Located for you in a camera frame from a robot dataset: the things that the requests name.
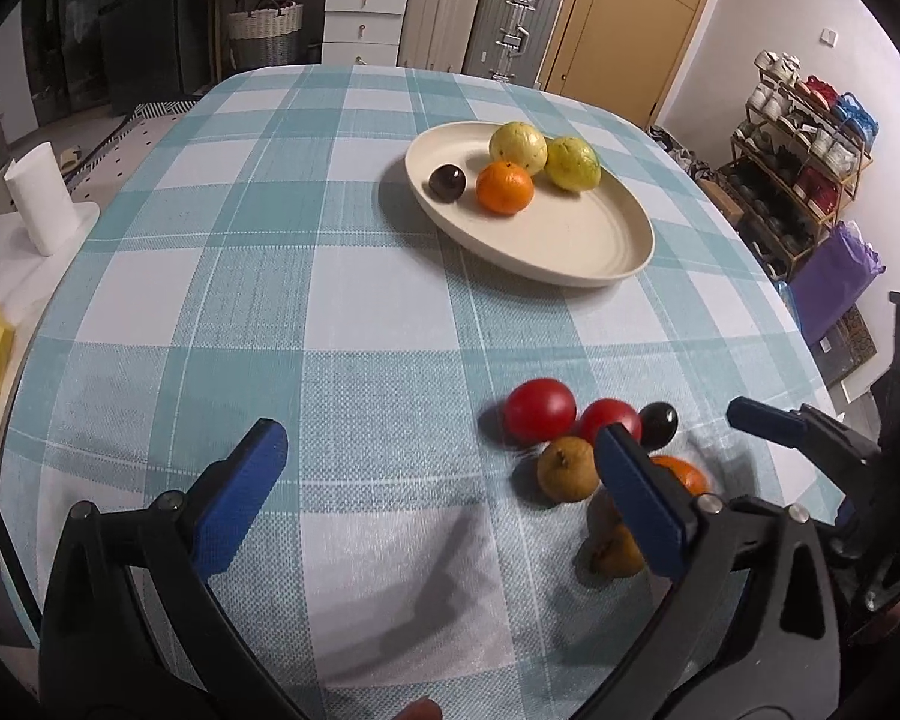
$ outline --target orange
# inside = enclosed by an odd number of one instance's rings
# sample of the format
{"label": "orange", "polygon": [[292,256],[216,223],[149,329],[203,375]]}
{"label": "orange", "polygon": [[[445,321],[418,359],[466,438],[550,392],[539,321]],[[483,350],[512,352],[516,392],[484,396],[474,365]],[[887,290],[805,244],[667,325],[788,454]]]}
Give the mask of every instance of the orange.
{"label": "orange", "polygon": [[491,162],[477,176],[477,200],[495,214],[513,215],[533,199],[533,178],[514,162]]}
{"label": "orange", "polygon": [[703,495],[703,493],[710,492],[706,476],[703,476],[701,471],[695,469],[687,461],[670,457],[670,455],[658,455],[650,459],[658,466],[670,469],[691,495]]}

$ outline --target finger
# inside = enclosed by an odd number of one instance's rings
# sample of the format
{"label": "finger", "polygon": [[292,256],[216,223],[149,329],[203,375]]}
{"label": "finger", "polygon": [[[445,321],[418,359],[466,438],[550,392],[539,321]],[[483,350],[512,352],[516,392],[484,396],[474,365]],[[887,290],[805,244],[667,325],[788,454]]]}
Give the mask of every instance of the finger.
{"label": "finger", "polygon": [[418,698],[394,717],[394,720],[443,720],[443,710],[429,698]]}

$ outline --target basket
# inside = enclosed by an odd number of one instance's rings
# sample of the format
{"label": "basket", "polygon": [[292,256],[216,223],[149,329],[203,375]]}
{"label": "basket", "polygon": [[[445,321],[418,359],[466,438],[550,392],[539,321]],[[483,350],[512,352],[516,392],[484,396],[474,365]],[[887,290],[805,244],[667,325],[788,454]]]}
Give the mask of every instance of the basket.
{"label": "basket", "polygon": [[[262,7],[273,4],[274,7]],[[230,59],[237,71],[256,70],[300,61],[303,5],[261,0],[251,11],[226,17]]]}

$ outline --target metal bolt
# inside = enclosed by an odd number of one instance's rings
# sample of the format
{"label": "metal bolt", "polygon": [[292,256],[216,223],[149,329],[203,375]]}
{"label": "metal bolt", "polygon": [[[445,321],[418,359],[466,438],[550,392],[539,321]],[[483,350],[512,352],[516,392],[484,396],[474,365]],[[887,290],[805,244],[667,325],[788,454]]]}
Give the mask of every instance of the metal bolt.
{"label": "metal bolt", "polygon": [[713,493],[703,493],[697,498],[697,508],[704,514],[720,514],[724,510],[724,503]]}
{"label": "metal bolt", "polygon": [[810,519],[810,512],[807,512],[806,507],[799,503],[790,504],[787,507],[787,514],[790,515],[790,519],[797,520],[797,522],[807,522]]}
{"label": "metal bolt", "polygon": [[168,490],[156,499],[156,508],[164,512],[175,512],[183,506],[183,493],[180,490]]}
{"label": "metal bolt", "polygon": [[70,507],[70,519],[87,519],[93,514],[93,504],[90,501],[77,501]]}

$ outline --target paper towel roll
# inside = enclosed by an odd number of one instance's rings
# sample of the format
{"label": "paper towel roll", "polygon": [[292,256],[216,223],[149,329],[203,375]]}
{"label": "paper towel roll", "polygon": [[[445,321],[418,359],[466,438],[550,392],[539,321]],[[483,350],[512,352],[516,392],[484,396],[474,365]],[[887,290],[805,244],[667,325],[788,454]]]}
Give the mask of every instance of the paper towel roll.
{"label": "paper towel roll", "polygon": [[36,146],[7,168],[4,180],[36,250],[49,257],[79,226],[53,148],[49,143]]}

